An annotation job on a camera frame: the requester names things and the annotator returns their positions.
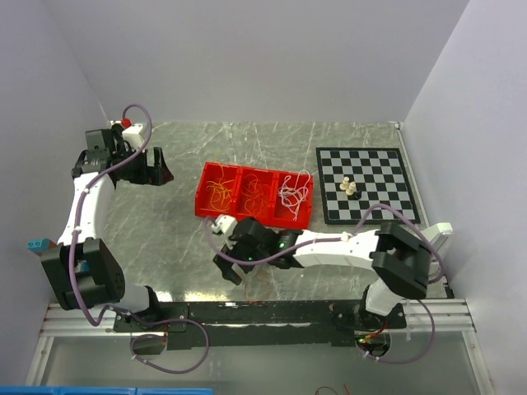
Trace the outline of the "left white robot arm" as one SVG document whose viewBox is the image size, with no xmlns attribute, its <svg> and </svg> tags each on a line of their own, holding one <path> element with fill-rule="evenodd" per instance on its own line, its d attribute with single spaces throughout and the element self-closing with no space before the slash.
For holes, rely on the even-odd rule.
<svg viewBox="0 0 527 395">
<path fill-rule="evenodd" d="M 173 180 L 160 147 L 147 162 L 145 125 L 124 118 L 110 128 L 86 132 L 87 148 L 72 168 L 74 198 L 58 241 L 40 254 L 40 262 L 58 304 L 64 310 L 106 306 L 133 313 L 143 330 L 159 327 L 162 310 L 150 286 L 124 279 L 124 272 L 103 240 L 108 206 L 120 181 L 162 186 Z"/>
</svg>

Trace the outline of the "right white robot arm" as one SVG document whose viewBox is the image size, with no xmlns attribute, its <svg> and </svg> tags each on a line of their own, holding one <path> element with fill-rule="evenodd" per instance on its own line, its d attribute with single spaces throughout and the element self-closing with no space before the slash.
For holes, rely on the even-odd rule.
<svg viewBox="0 0 527 395">
<path fill-rule="evenodd" d="M 356 235 L 275 231 L 252 217 L 238 221 L 228 215 L 207 219 L 205 229 L 209 239 L 222 237 L 213 261 L 223 278 L 235 284 L 241 282 L 235 265 L 245 272 L 259 264 L 283 270 L 358 267 L 374 272 L 377 278 L 365 289 L 358 309 L 361 322 L 369 328 L 379 327 L 404 300 L 426 297 L 431 266 L 444 257 L 453 234 L 450 223 L 413 235 L 393 222 Z"/>
</svg>

